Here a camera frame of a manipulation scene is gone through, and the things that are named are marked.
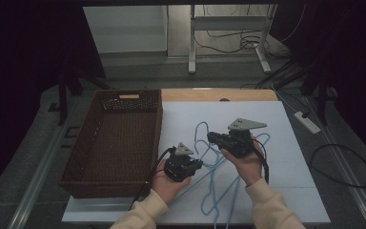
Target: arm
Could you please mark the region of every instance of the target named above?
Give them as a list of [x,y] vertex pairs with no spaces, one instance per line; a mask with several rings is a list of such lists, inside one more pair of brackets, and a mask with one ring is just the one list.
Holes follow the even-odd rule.
[[[254,147],[263,153],[254,141]],[[256,154],[235,158],[222,149],[221,153],[235,167],[246,183],[246,192],[254,204],[253,216],[256,228],[305,228],[295,212],[287,208],[283,196],[274,192],[261,176],[261,161]]]
[[192,180],[190,177],[182,182],[170,180],[163,172],[165,161],[161,161],[158,167],[160,172],[153,177],[151,193],[143,201],[135,202],[131,211],[119,218],[111,229],[156,228],[155,221],[168,211],[167,204]]

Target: wicker basket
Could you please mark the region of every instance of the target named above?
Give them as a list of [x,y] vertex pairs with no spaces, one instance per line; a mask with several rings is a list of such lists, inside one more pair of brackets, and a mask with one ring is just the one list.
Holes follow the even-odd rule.
[[58,182],[74,198],[133,197],[156,162],[160,90],[98,91]]

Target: beige sleeve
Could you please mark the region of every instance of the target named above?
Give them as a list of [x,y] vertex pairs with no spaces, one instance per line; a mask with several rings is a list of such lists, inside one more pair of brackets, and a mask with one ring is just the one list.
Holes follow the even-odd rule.
[[284,197],[274,192],[264,178],[246,188],[254,208],[254,226],[267,228],[305,228],[295,212],[287,208]]
[[115,222],[111,229],[116,228],[156,228],[155,221],[168,211],[168,205],[154,191],[141,202],[135,202],[131,211]]

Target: sleeve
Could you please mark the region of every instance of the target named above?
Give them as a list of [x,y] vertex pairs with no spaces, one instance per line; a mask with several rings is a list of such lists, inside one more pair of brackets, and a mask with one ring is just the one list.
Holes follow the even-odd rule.
[[141,202],[135,202],[131,211],[115,222],[111,229],[156,228],[155,221],[168,211],[168,205],[154,191]]
[[295,212],[287,208],[284,197],[274,192],[264,178],[246,188],[254,208],[254,226],[267,228],[305,228]]

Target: white power strip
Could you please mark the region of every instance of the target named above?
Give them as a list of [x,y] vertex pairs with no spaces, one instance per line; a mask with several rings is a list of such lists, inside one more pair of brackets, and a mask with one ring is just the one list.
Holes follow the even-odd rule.
[[314,122],[309,119],[309,117],[302,117],[302,112],[297,112],[294,114],[294,117],[298,119],[299,122],[304,125],[313,135],[320,132],[320,129],[314,124]]

